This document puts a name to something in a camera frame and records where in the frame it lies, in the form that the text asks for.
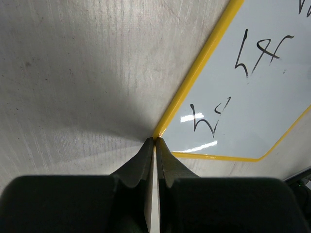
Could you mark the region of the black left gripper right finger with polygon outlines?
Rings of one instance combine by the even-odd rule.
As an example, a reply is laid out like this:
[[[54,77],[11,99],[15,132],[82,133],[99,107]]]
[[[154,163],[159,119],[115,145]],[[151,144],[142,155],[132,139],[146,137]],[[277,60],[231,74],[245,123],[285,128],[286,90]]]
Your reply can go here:
[[[202,229],[200,178],[172,155],[164,139],[156,139],[160,232],[198,233]]]

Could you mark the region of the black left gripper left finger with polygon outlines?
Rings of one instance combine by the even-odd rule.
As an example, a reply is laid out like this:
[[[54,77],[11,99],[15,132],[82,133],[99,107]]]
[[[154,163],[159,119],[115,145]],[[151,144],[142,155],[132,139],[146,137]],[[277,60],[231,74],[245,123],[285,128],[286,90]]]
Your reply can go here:
[[[117,182],[109,216],[110,233],[148,233],[151,226],[154,140],[111,174]]]

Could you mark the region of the yellow framed small whiteboard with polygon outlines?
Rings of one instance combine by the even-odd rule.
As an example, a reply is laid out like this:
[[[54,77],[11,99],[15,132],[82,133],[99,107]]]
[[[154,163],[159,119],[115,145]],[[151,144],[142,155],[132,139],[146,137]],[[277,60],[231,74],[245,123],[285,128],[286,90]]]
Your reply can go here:
[[[154,138],[181,158],[257,162],[310,108],[310,1],[231,0]]]

